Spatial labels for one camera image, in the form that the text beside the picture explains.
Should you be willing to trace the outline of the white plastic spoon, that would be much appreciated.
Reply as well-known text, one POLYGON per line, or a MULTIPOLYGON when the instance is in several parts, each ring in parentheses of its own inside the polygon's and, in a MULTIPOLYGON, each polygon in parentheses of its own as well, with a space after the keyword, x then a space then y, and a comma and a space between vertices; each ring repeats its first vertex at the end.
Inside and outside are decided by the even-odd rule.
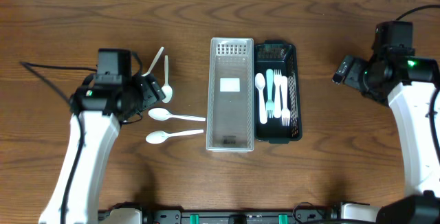
POLYGON ((267 123, 267 112, 266 112, 266 108, 265 108, 265 100, 264 100, 264 95, 263 95, 263 90, 265 88, 265 78, 262 73, 257 73, 257 75, 255 75, 254 84, 255 84, 255 87, 257 88, 258 98, 259 98, 258 99, 259 122, 261 124, 266 124, 267 123))
POLYGON ((155 55, 155 57, 153 59, 153 61, 152 61, 151 65, 150 65, 148 71, 146 73, 142 74, 142 76, 147 76, 147 75, 149 75, 152 72, 154 66, 156 65, 156 63, 160 59, 163 51, 164 51, 164 47, 160 47, 159 51, 156 53, 156 55, 155 55))
POLYGON ((169 103, 173 96, 173 88, 169 85, 169 60, 168 55, 164 57, 164 85, 162 86, 162 92, 165 97, 162 100, 163 103, 169 103))
POLYGON ((171 118, 181 119, 181 120, 190 120, 196 122, 204 122, 206 119, 204 117, 197 117, 191 115, 177 115, 170 113, 167 109, 164 108, 154 108, 148 111, 148 115, 154 120, 158 121, 166 121, 171 118))

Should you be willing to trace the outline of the white plastic spoon lowest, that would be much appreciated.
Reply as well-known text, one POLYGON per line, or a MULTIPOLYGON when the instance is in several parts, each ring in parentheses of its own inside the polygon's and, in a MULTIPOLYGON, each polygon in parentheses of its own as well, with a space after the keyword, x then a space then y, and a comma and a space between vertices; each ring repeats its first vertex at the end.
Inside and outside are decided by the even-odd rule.
POLYGON ((180 131, 180 132, 176 132, 176 133, 167 133, 165 131, 154 131, 154 132, 148 134, 146 136, 145 140, 150 144, 161 144, 161 143, 165 142, 170 137, 196 135, 196 134, 200 134, 203 132, 204 132, 203 129, 180 131))

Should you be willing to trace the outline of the white plastic fork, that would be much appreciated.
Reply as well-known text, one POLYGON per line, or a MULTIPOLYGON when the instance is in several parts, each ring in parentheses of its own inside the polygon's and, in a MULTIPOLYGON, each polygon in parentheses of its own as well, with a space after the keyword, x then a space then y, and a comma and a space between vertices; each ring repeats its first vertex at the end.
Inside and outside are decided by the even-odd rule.
POLYGON ((282 98, 282 109, 281 109, 281 118, 283 126, 289 126, 290 123, 290 110, 288 108, 288 79, 286 76, 281 77, 281 98, 282 98))
POLYGON ((272 99, 274 87, 274 71, 272 69, 267 69, 265 75, 267 83, 267 102, 265 103, 265 107, 267 111, 267 118, 270 119, 274 117, 274 101, 272 99))

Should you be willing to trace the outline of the white plastic fork hidden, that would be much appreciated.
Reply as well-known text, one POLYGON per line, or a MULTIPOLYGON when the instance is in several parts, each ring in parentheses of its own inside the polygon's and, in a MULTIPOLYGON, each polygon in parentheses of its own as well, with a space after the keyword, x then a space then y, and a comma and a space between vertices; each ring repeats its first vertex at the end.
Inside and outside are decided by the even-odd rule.
POLYGON ((276 69, 274 71, 274 86, 275 86, 275 94, 274 94, 274 117, 280 118, 281 117, 281 93, 280 93, 280 87, 281 87, 281 70, 276 69))

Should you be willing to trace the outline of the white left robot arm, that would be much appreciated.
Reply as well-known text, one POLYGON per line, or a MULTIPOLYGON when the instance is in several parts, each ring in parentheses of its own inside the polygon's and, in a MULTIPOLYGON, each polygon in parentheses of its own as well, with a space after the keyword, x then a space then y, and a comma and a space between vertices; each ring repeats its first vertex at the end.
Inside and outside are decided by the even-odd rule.
POLYGON ((87 76, 68 98, 72 117, 58 182, 39 223, 97 223, 109 153, 123 124, 165 97, 152 74, 87 76))

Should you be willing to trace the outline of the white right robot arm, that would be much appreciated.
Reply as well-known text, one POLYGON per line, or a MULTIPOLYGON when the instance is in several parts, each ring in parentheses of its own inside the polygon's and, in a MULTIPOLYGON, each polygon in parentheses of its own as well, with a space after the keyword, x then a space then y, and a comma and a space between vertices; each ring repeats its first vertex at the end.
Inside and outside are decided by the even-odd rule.
POLYGON ((439 68, 415 56, 381 56, 370 61, 346 56, 333 81, 390 107, 404 160, 405 196, 377 208, 344 203, 346 223, 439 222, 439 68))

